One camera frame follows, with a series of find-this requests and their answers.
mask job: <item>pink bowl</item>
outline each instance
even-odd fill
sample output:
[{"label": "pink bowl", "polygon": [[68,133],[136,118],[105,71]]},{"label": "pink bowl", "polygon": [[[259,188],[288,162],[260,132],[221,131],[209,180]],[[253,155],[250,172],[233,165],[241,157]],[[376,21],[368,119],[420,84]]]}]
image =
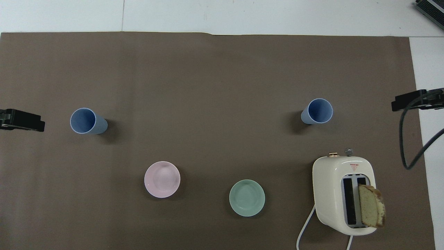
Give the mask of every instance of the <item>pink bowl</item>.
[{"label": "pink bowl", "polygon": [[145,187],[157,198],[166,198],[177,191],[180,184],[179,170],[167,161],[158,161],[145,173]]}]

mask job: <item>bread crust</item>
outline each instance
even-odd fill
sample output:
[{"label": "bread crust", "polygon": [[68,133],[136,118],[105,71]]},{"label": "bread crust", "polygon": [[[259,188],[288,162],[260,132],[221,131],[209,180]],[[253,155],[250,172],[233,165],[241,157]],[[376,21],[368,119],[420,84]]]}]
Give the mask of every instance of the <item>bread crust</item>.
[{"label": "bread crust", "polygon": [[376,224],[377,228],[384,227],[384,225],[385,225],[385,204],[384,204],[384,200],[382,198],[381,192],[379,190],[377,190],[376,188],[374,188],[373,186],[370,186],[370,185],[358,184],[358,187],[359,186],[363,186],[366,189],[368,189],[370,192],[372,192],[375,195],[376,199],[378,199],[384,205],[384,214],[381,216],[381,223],[377,222],[377,224]]}]

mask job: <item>power cord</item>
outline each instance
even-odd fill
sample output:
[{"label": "power cord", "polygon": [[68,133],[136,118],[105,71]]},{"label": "power cord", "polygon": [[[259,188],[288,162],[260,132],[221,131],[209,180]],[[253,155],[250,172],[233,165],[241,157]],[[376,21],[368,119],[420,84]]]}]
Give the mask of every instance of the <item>power cord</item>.
[{"label": "power cord", "polygon": [[401,114],[401,119],[399,121],[399,148],[401,151],[401,160],[402,160],[402,165],[404,165],[405,169],[410,170],[412,169],[412,167],[416,164],[416,162],[419,160],[419,158],[424,154],[424,152],[430,147],[430,145],[432,143],[434,143],[441,135],[444,134],[444,129],[441,129],[438,133],[436,133],[425,145],[424,147],[421,148],[421,150],[418,152],[418,154],[415,156],[415,158],[413,159],[413,161],[408,165],[406,160],[405,160],[405,155],[404,155],[404,139],[402,136],[402,128],[404,125],[404,117],[407,113],[407,111],[409,109],[411,109],[415,103],[421,101],[424,98],[427,98],[429,96],[432,95],[436,95],[437,93],[442,93],[441,90],[436,90],[436,91],[429,91],[427,94],[425,95],[421,95],[415,99],[413,99],[413,101],[411,101],[404,109],[404,111]]},{"label": "power cord", "polygon": [[[310,221],[311,217],[313,216],[313,213],[314,213],[314,211],[315,211],[315,208],[316,208],[316,205],[314,205],[314,206],[313,206],[313,209],[311,209],[310,215],[308,216],[307,220],[305,221],[305,224],[304,224],[304,226],[302,227],[302,229],[301,229],[301,231],[300,231],[300,233],[299,233],[299,236],[297,237],[297,241],[296,241],[296,249],[297,249],[297,250],[299,250],[299,242],[301,241],[302,234],[304,233],[305,228],[307,227],[308,222]],[[351,244],[352,244],[352,240],[353,240],[353,235],[350,235],[349,243],[348,243],[348,245],[347,245],[347,250],[350,250],[350,246],[351,246]]]}]

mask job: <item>white cable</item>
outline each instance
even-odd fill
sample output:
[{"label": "white cable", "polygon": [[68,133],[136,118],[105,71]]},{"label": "white cable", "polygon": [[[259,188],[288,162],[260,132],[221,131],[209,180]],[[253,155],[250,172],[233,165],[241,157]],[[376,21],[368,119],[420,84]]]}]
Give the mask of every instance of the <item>white cable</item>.
[{"label": "white cable", "polygon": [[316,206],[313,206],[313,209],[311,209],[310,215],[308,216],[307,220],[305,221],[304,226],[301,229],[301,232],[299,233],[299,236],[297,237],[296,241],[296,249],[299,250],[299,241],[301,240],[301,236],[304,233],[305,227],[307,227],[308,222],[310,221],[311,217],[313,216],[314,209]]},{"label": "white cable", "polygon": [[350,235],[349,244],[347,245],[347,250],[350,250],[350,246],[352,245],[353,235]]},{"label": "white cable", "polygon": [[[296,249],[297,250],[299,250],[299,242],[301,241],[302,234],[304,233],[308,222],[310,221],[311,217],[313,216],[315,208],[316,208],[316,205],[314,205],[313,209],[311,209],[310,215],[308,216],[307,220],[305,221],[305,224],[302,227],[301,232],[299,233],[299,236],[297,237],[297,241],[296,241]],[[352,240],[353,240],[353,235],[350,235],[349,244],[347,245],[347,250],[350,250],[350,246],[352,245]]]}]

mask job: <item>red warning label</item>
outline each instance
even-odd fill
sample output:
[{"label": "red warning label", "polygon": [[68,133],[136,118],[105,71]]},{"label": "red warning label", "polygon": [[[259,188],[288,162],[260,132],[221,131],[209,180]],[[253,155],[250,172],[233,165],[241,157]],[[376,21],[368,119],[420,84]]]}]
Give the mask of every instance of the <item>red warning label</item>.
[{"label": "red warning label", "polygon": [[350,164],[350,166],[352,167],[353,171],[355,171],[358,168],[359,164]]}]

